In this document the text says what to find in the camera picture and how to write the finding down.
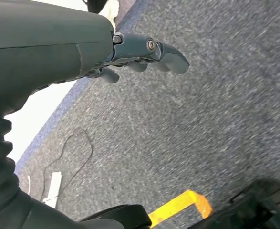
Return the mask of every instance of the gray carpet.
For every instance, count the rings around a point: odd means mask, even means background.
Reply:
[[[22,189],[31,175],[40,198],[43,168],[69,136],[46,182],[61,171],[66,186],[92,144],[58,199],[73,219],[124,203],[150,212],[189,188],[217,210],[255,178],[280,180],[280,1],[154,0],[133,32],[177,47],[191,68],[93,81],[21,170]],[[199,219],[191,207],[158,227]]]

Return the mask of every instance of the white floor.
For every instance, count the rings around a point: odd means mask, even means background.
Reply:
[[[38,0],[75,10],[88,11],[87,6],[82,0]],[[110,21],[118,13],[117,0],[109,0],[109,9],[105,8],[101,15]],[[18,161],[22,154],[56,110],[56,108],[75,84],[68,82],[59,85],[51,85],[32,95],[20,111],[8,115],[5,118],[12,122],[13,129],[5,135],[6,141],[14,144],[14,149],[8,157]]]

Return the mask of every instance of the white cable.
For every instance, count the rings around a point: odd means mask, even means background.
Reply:
[[[29,193],[31,192],[31,177],[28,175],[27,180],[29,181],[29,191],[27,192],[27,194],[29,195]]]

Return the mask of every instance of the dark gray robot arm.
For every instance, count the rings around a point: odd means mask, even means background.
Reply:
[[[15,164],[6,156],[4,116],[52,83],[118,75],[107,66],[143,71],[155,64],[183,73],[189,63],[179,51],[149,37],[115,34],[106,18],[31,1],[0,0],[0,229],[85,229],[122,226],[115,221],[75,222],[19,189]]]

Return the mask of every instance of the white power strip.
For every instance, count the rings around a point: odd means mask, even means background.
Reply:
[[[51,208],[56,208],[57,200],[58,199],[59,190],[60,189],[60,183],[63,175],[61,172],[52,173],[52,178],[50,184],[50,190],[48,191],[48,198],[43,199],[43,202]]]

